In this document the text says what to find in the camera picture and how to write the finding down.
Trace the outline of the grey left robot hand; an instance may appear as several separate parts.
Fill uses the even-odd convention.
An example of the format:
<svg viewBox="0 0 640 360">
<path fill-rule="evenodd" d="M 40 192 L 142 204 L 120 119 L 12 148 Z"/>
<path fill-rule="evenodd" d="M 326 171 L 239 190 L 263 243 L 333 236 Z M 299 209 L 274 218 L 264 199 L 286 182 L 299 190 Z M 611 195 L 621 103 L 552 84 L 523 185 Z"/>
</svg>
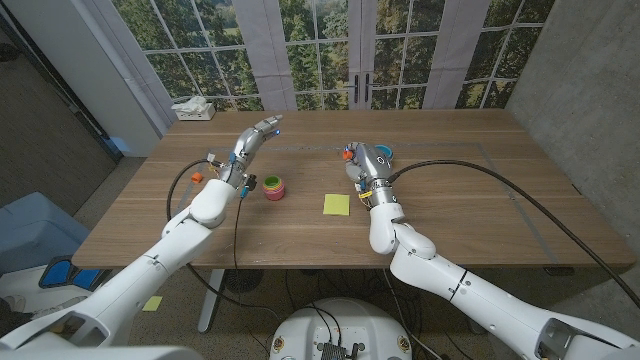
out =
<svg viewBox="0 0 640 360">
<path fill-rule="evenodd" d="M 280 133 L 282 118 L 282 115 L 265 118 L 242 132 L 230 153 L 228 163 L 221 168 L 219 179 L 238 188 L 262 144 Z"/>
</svg>

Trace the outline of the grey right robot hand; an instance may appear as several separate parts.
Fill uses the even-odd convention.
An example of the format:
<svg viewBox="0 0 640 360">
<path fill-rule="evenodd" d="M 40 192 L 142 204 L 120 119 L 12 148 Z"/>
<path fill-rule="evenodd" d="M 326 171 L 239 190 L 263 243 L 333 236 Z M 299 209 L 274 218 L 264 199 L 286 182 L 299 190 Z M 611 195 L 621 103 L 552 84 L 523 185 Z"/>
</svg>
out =
<svg viewBox="0 0 640 360">
<path fill-rule="evenodd" d="M 343 151 L 347 176 L 362 188 L 376 180 L 386 180 L 392 174 L 391 160 L 379 148 L 362 142 L 351 142 Z"/>
</svg>

